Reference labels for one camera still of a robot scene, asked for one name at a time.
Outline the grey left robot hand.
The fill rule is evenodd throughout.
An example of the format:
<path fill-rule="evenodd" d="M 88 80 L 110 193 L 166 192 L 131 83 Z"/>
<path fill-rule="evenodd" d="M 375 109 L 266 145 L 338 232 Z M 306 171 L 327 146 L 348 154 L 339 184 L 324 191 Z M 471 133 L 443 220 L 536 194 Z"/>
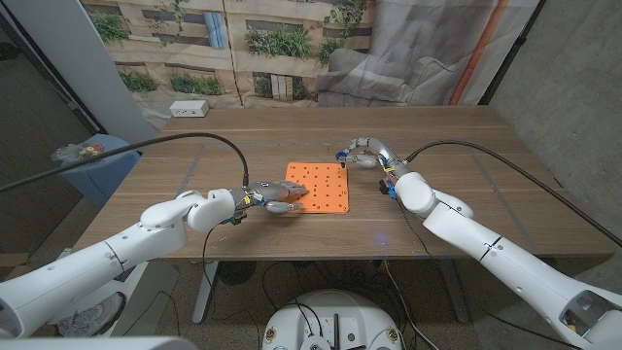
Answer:
<path fill-rule="evenodd" d="M 261 206 L 273 214 L 285 214 L 303 208 L 294 203 L 309 191 L 301 184 L 290 181 L 256 182 L 249 186 L 229 191 L 234 200 L 234 214 L 230 218 L 233 225 L 240 224 L 246 217 L 246 210 Z"/>

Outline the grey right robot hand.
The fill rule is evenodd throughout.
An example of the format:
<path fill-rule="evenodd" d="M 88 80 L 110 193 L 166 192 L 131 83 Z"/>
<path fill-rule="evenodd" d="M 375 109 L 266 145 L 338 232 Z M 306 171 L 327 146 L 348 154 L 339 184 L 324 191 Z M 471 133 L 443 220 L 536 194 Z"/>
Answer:
<path fill-rule="evenodd" d="M 352 140 L 344 151 L 335 154 L 335 159 L 342 168 L 347 162 L 365 168 L 380 165 L 387 177 L 379 181 L 379 190 L 393 199 L 397 199 L 397 180 L 411 172 L 407 164 L 389 146 L 376 138 L 360 137 Z"/>

